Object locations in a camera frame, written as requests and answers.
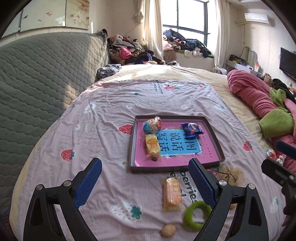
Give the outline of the red white candy packet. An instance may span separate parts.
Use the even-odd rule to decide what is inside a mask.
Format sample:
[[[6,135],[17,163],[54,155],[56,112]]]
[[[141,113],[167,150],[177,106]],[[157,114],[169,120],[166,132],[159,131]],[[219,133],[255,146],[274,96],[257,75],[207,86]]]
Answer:
[[[281,154],[281,155],[277,155],[275,150],[273,149],[267,149],[266,150],[266,156],[274,161],[276,161],[278,164],[280,164],[281,166],[283,166],[285,159],[286,159],[286,155],[285,154]]]

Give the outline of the white side desk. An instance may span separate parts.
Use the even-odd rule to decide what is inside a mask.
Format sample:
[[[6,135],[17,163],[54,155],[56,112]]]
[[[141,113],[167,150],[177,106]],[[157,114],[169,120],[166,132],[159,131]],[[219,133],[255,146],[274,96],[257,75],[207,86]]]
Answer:
[[[252,66],[250,66],[248,64],[248,62],[236,55],[233,55],[231,54],[229,56],[229,59],[226,60],[226,66],[227,66],[227,71],[229,72],[230,70],[228,70],[229,68],[232,68],[232,69],[237,69],[237,70],[242,70],[242,71],[245,71],[245,72],[248,72],[252,75],[255,75],[259,78],[262,78],[263,77],[263,74],[261,74],[260,72],[257,72],[253,69]]]

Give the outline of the clothes pile on windowsill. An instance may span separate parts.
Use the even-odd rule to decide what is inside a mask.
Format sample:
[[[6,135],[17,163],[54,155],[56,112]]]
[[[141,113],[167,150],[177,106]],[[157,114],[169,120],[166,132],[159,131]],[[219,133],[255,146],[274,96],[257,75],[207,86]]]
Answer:
[[[201,55],[204,58],[214,58],[214,55],[202,42],[197,39],[186,39],[172,29],[163,32],[163,39],[167,41],[175,51],[190,51],[192,54]]]

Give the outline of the round colourful snack ball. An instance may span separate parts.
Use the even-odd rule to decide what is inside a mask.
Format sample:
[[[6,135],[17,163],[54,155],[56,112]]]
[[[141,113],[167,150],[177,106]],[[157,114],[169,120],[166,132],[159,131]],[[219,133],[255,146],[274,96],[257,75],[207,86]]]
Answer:
[[[162,121],[159,116],[149,119],[143,124],[142,127],[145,134],[156,134],[159,133],[162,129]]]

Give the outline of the green fleece blanket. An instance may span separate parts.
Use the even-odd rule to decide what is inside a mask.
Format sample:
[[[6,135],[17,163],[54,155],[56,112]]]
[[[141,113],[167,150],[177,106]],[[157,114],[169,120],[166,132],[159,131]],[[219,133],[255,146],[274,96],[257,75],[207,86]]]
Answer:
[[[295,103],[287,98],[286,92],[282,89],[271,88],[269,97],[276,108],[270,110],[259,121],[264,138],[295,136]]]

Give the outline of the beige fabric scrunchie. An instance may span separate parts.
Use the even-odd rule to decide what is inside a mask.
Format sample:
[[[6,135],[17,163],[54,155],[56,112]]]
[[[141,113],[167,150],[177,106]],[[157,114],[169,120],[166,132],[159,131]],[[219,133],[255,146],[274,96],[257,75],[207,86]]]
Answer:
[[[220,164],[214,173],[219,180],[225,180],[232,186],[243,186],[245,182],[244,173],[238,167]]]

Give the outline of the dark patterned cloth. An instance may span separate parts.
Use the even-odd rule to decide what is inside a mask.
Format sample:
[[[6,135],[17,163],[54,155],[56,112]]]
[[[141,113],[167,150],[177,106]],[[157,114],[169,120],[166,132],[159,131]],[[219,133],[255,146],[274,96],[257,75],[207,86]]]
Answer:
[[[107,77],[111,77],[112,75],[118,73],[120,69],[121,64],[107,64],[106,66],[101,67],[97,70],[96,79],[100,80]]]

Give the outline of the blue cookie packet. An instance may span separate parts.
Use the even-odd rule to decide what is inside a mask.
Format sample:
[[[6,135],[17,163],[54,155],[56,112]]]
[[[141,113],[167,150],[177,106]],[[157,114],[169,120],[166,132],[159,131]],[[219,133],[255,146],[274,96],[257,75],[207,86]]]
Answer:
[[[186,138],[195,138],[198,135],[201,135],[204,133],[201,125],[198,124],[197,122],[182,123],[181,127],[185,132]]]

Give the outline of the grey quilted headboard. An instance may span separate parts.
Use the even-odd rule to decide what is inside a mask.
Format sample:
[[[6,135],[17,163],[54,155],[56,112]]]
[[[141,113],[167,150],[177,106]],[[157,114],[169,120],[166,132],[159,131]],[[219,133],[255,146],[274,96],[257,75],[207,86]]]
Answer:
[[[2,222],[33,147],[107,62],[104,33],[55,32],[1,47]]]

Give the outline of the yellow cake packet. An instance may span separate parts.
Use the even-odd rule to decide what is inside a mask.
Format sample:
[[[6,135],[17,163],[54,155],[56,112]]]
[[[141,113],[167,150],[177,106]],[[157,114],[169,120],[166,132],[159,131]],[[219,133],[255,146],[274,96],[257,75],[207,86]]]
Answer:
[[[145,146],[147,156],[150,157],[152,161],[157,161],[161,153],[157,136],[155,134],[145,135]]]

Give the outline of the cream curtain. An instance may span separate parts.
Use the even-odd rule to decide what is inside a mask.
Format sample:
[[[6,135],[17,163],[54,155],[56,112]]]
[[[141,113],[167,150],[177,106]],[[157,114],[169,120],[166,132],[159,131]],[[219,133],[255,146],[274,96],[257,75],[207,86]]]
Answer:
[[[215,3],[215,37],[216,48],[214,54],[215,66],[222,68],[226,61],[227,48],[230,39],[230,3],[217,0]]]
[[[135,20],[142,24],[142,40],[154,55],[163,60],[163,32],[160,0],[135,1]]]

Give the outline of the white air conditioner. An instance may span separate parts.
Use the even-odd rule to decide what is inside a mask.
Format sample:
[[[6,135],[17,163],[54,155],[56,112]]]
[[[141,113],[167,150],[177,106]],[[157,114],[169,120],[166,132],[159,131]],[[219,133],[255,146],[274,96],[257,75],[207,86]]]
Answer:
[[[245,13],[245,20],[247,22],[261,23],[269,25],[268,15],[265,14],[257,14],[257,13]]]

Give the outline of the orange cake packet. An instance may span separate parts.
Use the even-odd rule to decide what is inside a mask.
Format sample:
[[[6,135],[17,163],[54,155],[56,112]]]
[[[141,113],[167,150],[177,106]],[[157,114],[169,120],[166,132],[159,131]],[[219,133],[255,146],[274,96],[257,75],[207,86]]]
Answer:
[[[163,211],[179,211],[182,209],[180,182],[175,177],[162,179]]]

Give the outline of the black television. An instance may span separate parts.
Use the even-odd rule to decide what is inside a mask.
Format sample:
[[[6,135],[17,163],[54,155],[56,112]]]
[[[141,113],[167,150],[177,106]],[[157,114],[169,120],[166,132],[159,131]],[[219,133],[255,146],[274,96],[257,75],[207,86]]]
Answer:
[[[296,78],[296,53],[280,49],[280,70],[291,77],[293,80]]]

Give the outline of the brown walnut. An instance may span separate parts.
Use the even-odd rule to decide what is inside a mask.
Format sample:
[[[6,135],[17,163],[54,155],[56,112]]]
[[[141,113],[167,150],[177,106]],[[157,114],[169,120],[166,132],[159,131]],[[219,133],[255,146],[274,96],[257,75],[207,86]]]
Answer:
[[[173,224],[165,225],[161,230],[162,237],[169,238],[174,236],[176,233],[176,227]]]

